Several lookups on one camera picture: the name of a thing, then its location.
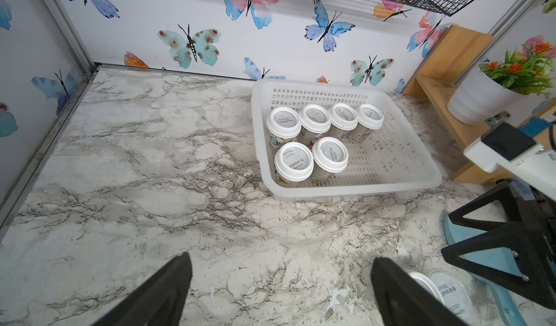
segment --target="milk cup label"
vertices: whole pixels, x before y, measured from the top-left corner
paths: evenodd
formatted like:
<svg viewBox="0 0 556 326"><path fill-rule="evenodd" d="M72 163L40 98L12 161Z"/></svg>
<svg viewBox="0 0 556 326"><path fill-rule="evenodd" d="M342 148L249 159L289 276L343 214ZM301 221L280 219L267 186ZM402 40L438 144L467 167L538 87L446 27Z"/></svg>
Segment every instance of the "milk cup label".
<svg viewBox="0 0 556 326"><path fill-rule="evenodd" d="M375 110L371 109L370 107L363 107L361 108L361 112L365 114L369 119L373 120L380 120L380 115Z"/></svg>
<svg viewBox="0 0 556 326"><path fill-rule="evenodd" d="M284 162L292 169L305 169L309 166L309 156L300 148L290 148L282 154Z"/></svg>
<svg viewBox="0 0 556 326"><path fill-rule="evenodd" d="M276 114L274 114L274 121L276 121L276 123L278 123L282 127L287 128L291 128L297 123L294 114L288 111L278 111Z"/></svg>
<svg viewBox="0 0 556 326"><path fill-rule="evenodd" d="M334 109L334 112L336 112L339 117L343 118L346 121L355 120L355 116L353 115L353 113L345 107L337 107L336 109Z"/></svg>
<svg viewBox="0 0 556 326"><path fill-rule="evenodd" d="M321 146L324 156L331 161L339 162L344 160L342 148L333 142L324 142Z"/></svg>
<svg viewBox="0 0 556 326"><path fill-rule="evenodd" d="M307 117L310 118L311 121L317 123L326 122L326 114L319 109L313 109L313 108L307 109L307 111L305 111L305 114L307 114Z"/></svg>

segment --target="black metal bracket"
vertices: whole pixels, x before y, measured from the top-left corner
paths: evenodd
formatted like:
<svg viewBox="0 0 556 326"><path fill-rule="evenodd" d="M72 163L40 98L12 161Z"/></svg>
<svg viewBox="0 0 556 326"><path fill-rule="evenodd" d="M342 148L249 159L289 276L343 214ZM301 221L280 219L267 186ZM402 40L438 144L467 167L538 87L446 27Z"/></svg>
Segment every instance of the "black metal bracket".
<svg viewBox="0 0 556 326"><path fill-rule="evenodd" d="M463 216L498 200L509 222L466 219ZM550 228L553 210L547 211L536 200L515 197L503 182L475 200L449 214L456 224L487 231L441 249L444 260L472 274L482 276L546 308L556 309L556 275L552 268L554 237ZM509 248L522 276L487 267L460 257L482 250Z"/></svg>
<svg viewBox="0 0 556 326"><path fill-rule="evenodd" d="M178 326L192 276L189 254L176 256L92 326Z"/></svg>
<svg viewBox="0 0 556 326"><path fill-rule="evenodd" d="M385 326L466 326L389 258L375 258L371 282Z"/></svg>

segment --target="white cup lid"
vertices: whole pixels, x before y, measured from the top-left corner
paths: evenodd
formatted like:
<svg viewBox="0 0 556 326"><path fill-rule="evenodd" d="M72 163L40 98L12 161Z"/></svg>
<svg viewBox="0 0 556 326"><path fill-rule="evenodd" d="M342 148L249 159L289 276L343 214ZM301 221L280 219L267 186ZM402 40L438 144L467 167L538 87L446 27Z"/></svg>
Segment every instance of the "white cup lid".
<svg viewBox="0 0 556 326"><path fill-rule="evenodd" d="M444 305L458 318L473 325L476 317L475 306L469 291L453 274L442 269L430 272L429 279L434 283L444 299Z"/></svg>
<svg viewBox="0 0 556 326"><path fill-rule="evenodd" d="M274 165L278 173L292 182L310 177L314 167L311 150L300 142L283 144L274 156Z"/></svg>
<svg viewBox="0 0 556 326"><path fill-rule="evenodd" d="M316 104L308 104L299 113L301 125L313 133L326 133L330 129L330 115Z"/></svg>
<svg viewBox="0 0 556 326"><path fill-rule="evenodd" d="M384 115L379 108L370 104L361 104L355 109L357 120L366 128L379 129L384 122Z"/></svg>
<svg viewBox="0 0 556 326"><path fill-rule="evenodd" d="M327 136L317 140L312 148L315 163L326 171L339 173L346 169L349 154L343 142Z"/></svg>
<svg viewBox="0 0 556 326"><path fill-rule="evenodd" d="M404 270L407 272L407 274L409 274L410 277L413 278L414 281L417 281L417 283L422 288L427 290L427 292L433 295L434 298L436 298L439 302L444 304L444 298L442 298L440 291L436 288L436 285L432 280L429 279L428 276L419 272L415 272L414 270L410 270L410 269L404 269Z"/></svg>
<svg viewBox="0 0 556 326"><path fill-rule="evenodd" d="M344 103L334 104L329 110L332 124L343 130L357 127L357 113L354 108Z"/></svg>
<svg viewBox="0 0 556 326"><path fill-rule="evenodd" d="M301 120L294 109L277 107L266 119L266 127L279 138L291 139L301 132Z"/></svg>

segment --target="marble countertop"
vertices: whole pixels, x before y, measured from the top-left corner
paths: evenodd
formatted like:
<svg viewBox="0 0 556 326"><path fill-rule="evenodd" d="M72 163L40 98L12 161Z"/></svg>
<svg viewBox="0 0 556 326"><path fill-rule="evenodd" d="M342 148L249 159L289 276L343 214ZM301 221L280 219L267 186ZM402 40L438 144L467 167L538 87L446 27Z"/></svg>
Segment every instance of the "marble countertop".
<svg viewBox="0 0 556 326"><path fill-rule="evenodd" d="M0 325L88 325L189 252L188 325L382 325L375 257L458 276L475 325L490 292L442 259L442 220L485 189L427 101L392 94L441 169L432 190L281 202L261 181L253 82L101 69L0 244ZM521 297L530 325L556 314Z"/></svg>

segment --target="white plastic basket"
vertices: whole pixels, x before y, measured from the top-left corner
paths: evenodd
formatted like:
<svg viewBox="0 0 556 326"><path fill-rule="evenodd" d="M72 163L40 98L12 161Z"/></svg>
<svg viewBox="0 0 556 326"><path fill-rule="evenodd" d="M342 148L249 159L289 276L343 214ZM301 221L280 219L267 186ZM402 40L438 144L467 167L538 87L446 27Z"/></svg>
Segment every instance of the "white plastic basket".
<svg viewBox="0 0 556 326"><path fill-rule="evenodd" d="M328 109L338 102L352 107L369 103L384 114L384 124L360 144L342 138L349 163L342 173L317 186L310 179L297 188L276 183L274 152L268 143L266 118L275 107L297 111L307 104ZM253 85L251 98L253 130L262 181L281 199L310 199L339 195L371 195L435 188L440 185L440 170L404 114L384 92L303 81L263 79Z"/></svg>

